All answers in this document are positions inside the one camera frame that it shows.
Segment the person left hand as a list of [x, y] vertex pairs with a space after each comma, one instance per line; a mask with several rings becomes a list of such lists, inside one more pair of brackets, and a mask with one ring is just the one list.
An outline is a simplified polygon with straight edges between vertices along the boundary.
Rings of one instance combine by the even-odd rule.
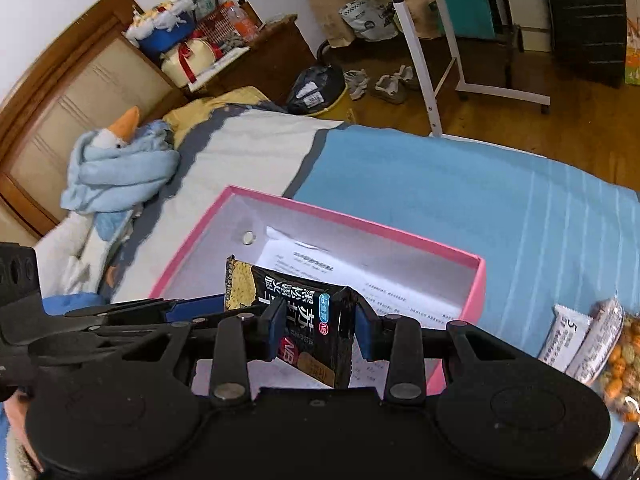
[[29, 408], [29, 397], [26, 393], [21, 391], [20, 389], [16, 389], [12, 396], [9, 397], [8, 400], [3, 402], [3, 408], [6, 412], [6, 417], [8, 418], [11, 429], [14, 432], [14, 436], [17, 437], [17, 441], [20, 442], [20, 445], [24, 448], [29, 457], [32, 466], [35, 467], [35, 471], [38, 474], [42, 473], [42, 466], [38, 457], [30, 444], [26, 429], [26, 415]]

